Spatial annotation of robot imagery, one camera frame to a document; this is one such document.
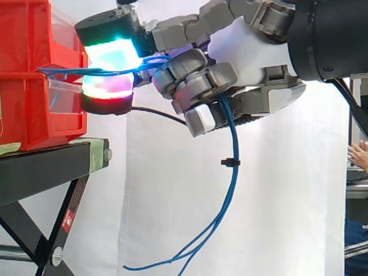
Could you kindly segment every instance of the black table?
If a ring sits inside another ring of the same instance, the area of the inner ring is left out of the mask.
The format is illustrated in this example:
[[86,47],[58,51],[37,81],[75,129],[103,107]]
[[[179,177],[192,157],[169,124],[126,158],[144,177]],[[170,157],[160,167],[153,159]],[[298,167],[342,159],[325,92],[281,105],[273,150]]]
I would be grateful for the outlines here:
[[[72,276],[63,248],[89,175],[109,165],[109,140],[79,139],[69,145],[0,156],[0,225],[19,247],[0,245],[0,259],[34,262],[36,276]],[[19,200],[70,182],[47,239]]]

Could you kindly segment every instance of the led light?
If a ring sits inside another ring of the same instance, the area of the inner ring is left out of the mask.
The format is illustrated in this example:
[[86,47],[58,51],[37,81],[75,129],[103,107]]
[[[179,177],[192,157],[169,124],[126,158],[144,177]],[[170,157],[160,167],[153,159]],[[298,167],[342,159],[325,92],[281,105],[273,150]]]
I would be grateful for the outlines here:
[[[90,68],[101,68],[111,71],[123,71],[138,68],[143,59],[138,57],[130,39],[115,41],[86,47],[92,61]],[[119,76],[85,76],[83,93],[98,99],[122,98],[133,93],[133,74]]]

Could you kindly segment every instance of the red plastic bin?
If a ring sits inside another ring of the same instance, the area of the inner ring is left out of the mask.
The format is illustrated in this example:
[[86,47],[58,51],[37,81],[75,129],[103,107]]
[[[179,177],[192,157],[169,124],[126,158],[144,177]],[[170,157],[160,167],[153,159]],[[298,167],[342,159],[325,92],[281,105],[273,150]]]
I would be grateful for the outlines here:
[[79,86],[37,72],[87,67],[72,25],[52,14],[48,0],[0,0],[0,26],[0,147],[21,143],[21,151],[36,150],[85,134]]

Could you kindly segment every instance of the person's hand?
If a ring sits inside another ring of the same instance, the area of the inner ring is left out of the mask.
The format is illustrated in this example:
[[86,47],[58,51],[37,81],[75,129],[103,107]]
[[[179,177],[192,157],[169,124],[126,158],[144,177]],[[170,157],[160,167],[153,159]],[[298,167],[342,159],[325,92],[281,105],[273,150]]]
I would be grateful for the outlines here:
[[359,142],[359,146],[362,150],[368,151],[368,145],[363,140]]
[[348,159],[351,163],[362,168],[368,173],[368,151],[365,151],[359,145],[353,144],[348,148],[348,155]]

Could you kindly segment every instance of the red warning sticker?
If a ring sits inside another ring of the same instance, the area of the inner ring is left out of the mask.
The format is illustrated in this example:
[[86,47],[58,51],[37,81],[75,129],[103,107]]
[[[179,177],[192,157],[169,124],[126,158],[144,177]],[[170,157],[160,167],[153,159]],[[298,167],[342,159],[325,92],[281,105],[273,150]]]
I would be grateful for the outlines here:
[[68,209],[68,211],[66,212],[64,216],[63,223],[62,223],[62,228],[67,234],[69,234],[71,226],[73,225],[74,217],[75,217],[75,213],[73,213],[72,211]]

